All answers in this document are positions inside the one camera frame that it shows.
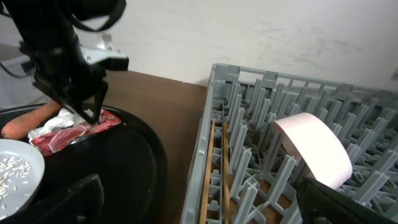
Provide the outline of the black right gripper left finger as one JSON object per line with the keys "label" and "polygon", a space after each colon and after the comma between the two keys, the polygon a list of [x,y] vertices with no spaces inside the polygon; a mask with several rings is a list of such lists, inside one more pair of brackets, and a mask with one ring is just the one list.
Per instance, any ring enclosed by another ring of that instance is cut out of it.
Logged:
{"label": "black right gripper left finger", "polygon": [[15,214],[3,224],[97,223],[104,204],[97,174],[88,175]]}

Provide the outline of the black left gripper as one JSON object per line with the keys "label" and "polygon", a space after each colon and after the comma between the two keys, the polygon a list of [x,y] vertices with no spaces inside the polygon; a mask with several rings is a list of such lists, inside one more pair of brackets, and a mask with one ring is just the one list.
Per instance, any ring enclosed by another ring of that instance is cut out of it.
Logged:
{"label": "black left gripper", "polygon": [[[88,123],[95,124],[99,120],[108,90],[103,67],[87,64],[79,46],[38,50],[32,59],[35,87]],[[89,115],[84,111],[83,103],[91,97],[94,98],[94,110]]]}

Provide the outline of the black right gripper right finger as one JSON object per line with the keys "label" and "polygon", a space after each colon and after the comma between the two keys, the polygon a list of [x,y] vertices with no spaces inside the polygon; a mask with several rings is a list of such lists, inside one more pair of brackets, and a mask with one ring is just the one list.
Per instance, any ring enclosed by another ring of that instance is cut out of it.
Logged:
{"label": "black right gripper right finger", "polygon": [[303,224],[396,224],[311,177],[304,177],[296,191]]}

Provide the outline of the red snack wrapper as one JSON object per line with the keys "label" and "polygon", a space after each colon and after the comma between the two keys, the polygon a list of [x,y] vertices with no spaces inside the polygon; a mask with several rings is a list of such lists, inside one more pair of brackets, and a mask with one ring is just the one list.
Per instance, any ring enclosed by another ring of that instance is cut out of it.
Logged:
{"label": "red snack wrapper", "polygon": [[95,124],[84,122],[44,134],[34,139],[31,145],[39,149],[43,155],[49,156],[61,151],[69,144],[77,143],[84,138],[111,129],[121,123],[122,121],[116,115],[109,111],[101,110],[99,120]]}

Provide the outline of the white plate with food scraps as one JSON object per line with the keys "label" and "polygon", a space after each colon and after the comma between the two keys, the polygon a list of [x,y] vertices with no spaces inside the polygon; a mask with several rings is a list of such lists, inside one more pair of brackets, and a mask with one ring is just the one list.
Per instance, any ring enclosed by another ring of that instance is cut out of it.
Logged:
{"label": "white plate with food scraps", "polygon": [[1,219],[27,208],[44,176],[42,153],[29,143],[1,139]]}

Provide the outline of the orange carrot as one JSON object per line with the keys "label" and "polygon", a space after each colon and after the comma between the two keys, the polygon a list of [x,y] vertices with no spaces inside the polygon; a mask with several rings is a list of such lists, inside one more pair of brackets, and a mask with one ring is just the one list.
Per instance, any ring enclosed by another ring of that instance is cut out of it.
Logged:
{"label": "orange carrot", "polygon": [[55,101],[44,104],[29,113],[23,114],[8,122],[1,131],[6,139],[20,140],[28,133],[37,128],[40,123],[49,119],[55,113],[62,109],[62,106]]}

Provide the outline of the wooden chopstick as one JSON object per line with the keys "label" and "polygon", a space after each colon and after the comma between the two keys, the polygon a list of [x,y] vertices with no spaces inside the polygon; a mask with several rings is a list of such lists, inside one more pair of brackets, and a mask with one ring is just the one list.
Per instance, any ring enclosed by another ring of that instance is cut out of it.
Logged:
{"label": "wooden chopstick", "polygon": [[223,217],[224,217],[224,224],[230,224],[228,178],[229,178],[228,124],[227,124],[227,122],[224,122],[224,126],[223,126],[223,202],[224,202]]}

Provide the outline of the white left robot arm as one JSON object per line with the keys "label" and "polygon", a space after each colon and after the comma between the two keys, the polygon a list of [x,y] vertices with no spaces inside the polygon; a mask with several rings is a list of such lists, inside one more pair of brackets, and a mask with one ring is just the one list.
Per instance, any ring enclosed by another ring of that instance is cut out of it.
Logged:
{"label": "white left robot arm", "polygon": [[108,90],[107,70],[127,70],[129,59],[88,63],[75,29],[101,32],[123,16],[125,0],[2,0],[23,40],[20,51],[34,69],[33,85],[93,124]]}

